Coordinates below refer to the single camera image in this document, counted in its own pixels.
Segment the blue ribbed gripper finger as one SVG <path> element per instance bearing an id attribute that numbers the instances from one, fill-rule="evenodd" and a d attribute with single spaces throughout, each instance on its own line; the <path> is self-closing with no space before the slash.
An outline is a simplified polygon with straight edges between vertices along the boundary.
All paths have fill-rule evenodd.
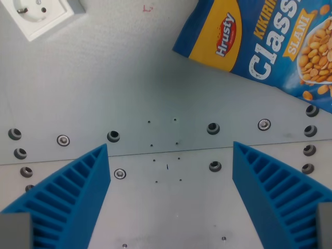
<path id="1" fill-rule="evenodd" d="M 239 142 L 232 179 L 264 248 L 317 248 L 316 209 L 331 190 L 293 167 Z"/>
<path id="2" fill-rule="evenodd" d="M 33 248 L 87 248 L 110 182 L 103 144 L 49 175 L 2 213 L 31 215 Z"/>

